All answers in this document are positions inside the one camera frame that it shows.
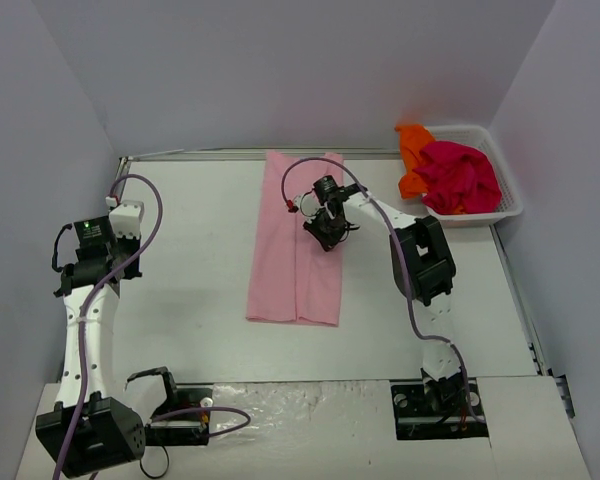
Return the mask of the pink t shirt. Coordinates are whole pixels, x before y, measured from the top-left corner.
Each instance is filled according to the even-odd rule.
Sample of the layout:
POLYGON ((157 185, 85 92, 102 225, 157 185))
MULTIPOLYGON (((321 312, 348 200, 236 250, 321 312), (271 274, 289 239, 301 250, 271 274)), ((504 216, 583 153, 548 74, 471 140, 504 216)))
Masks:
POLYGON ((277 151, 265 157, 246 319, 295 325, 339 324, 343 251, 324 251, 304 230, 300 213, 290 213, 290 200, 310 191, 325 175, 343 180, 341 155, 326 153, 328 162, 310 161, 286 169, 296 159, 277 151))

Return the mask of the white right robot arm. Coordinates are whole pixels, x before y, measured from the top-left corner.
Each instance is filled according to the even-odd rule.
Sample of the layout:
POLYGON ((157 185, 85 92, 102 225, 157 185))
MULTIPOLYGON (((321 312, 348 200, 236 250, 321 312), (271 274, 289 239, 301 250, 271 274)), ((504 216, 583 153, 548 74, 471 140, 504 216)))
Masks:
POLYGON ((439 221, 397 210, 357 183, 340 186, 331 175, 289 205, 304 217, 303 228, 326 252, 360 229, 388 240, 394 283, 407 302, 411 329, 422 346, 425 404, 436 414, 458 405, 466 394, 466 375, 453 340, 456 265, 439 221))

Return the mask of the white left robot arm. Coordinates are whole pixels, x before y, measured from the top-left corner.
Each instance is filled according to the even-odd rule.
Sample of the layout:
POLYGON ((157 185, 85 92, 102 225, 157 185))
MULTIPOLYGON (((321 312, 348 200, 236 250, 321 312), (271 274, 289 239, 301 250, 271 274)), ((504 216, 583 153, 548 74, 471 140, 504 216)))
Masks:
POLYGON ((66 344, 52 409, 37 416, 35 433, 55 463, 53 478, 77 478, 140 460, 152 414, 175 415, 181 393, 166 383, 165 368, 113 375, 113 323, 120 284, 140 277, 140 214, 115 209, 74 223, 77 260, 61 268, 66 344))

